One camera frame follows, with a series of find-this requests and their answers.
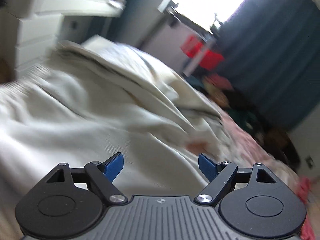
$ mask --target dresser drawer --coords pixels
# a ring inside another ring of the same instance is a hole
[[[48,40],[39,41],[25,46],[16,46],[16,60],[15,65],[17,68],[28,61],[38,57],[46,57],[48,53],[55,47],[57,38],[49,38]]]
[[[18,19],[7,13],[6,35],[7,40],[16,45],[32,43],[44,37],[56,36],[60,31],[62,14],[33,16],[32,18]]]

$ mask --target white blanket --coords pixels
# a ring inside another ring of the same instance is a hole
[[[21,237],[15,204],[61,162],[83,167],[122,152],[114,184],[129,198],[193,197],[203,189],[190,142],[207,142],[217,161],[248,166],[215,105],[174,71],[100,37],[85,47],[70,43],[29,77],[0,88],[1,240]]]

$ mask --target dark blue curtain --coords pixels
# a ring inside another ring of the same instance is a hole
[[[320,11],[312,0],[245,0],[220,30],[230,80],[271,124],[291,129],[320,101]]]

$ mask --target electrical outlet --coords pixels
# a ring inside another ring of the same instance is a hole
[[[313,169],[313,167],[315,166],[315,163],[314,163],[313,159],[311,158],[311,156],[308,156],[307,158],[305,158],[305,161],[308,165],[308,168],[310,170]]]

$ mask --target desk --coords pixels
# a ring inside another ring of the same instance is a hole
[[[19,78],[55,47],[64,16],[120,17],[108,0],[7,0],[4,60]]]

